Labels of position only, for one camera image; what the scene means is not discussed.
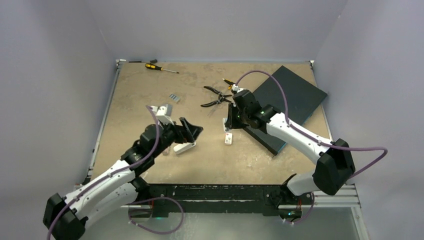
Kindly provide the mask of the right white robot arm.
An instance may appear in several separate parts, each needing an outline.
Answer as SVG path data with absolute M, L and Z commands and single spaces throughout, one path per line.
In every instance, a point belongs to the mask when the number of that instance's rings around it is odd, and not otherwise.
M 252 92 L 235 86 L 232 90 L 233 103 L 228 105 L 226 128 L 250 127 L 291 145 L 304 154 L 315 169 L 302 174 L 291 175 L 280 187 L 280 196 L 288 204 L 294 203 L 301 195 L 322 191 L 334 196 L 355 172 L 355 165 L 349 151 L 342 150 L 348 143 L 342 139 L 333 142 L 315 135 L 301 125 L 287 118 L 279 109 L 261 106 Z

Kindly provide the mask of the pink white stapler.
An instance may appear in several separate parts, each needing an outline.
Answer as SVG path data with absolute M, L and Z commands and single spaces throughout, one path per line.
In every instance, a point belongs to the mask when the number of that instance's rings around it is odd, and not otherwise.
M 178 143 L 173 147 L 173 151 L 176 155 L 179 155 L 195 146 L 196 142 Z

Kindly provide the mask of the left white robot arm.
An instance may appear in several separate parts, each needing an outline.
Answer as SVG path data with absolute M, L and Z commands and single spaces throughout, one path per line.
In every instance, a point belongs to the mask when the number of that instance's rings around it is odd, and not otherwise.
M 181 124 L 157 121 L 145 128 L 133 145 L 107 171 L 82 188 L 60 196 L 52 195 L 46 203 L 43 223 L 48 228 L 47 239 L 78 240 L 86 231 L 89 216 L 95 206 L 113 197 L 117 205 L 146 203 L 151 197 L 150 185 L 140 175 L 155 163 L 173 143 L 193 143 L 203 127 L 190 124 L 184 117 Z

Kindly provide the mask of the silver stapler magazine tray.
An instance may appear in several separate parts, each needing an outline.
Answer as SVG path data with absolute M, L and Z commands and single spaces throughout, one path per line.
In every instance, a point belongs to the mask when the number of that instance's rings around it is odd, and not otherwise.
M 226 127 L 227 118 L 222 119 L 222 127 L 225 133 L 229 133 L 230 129 Z

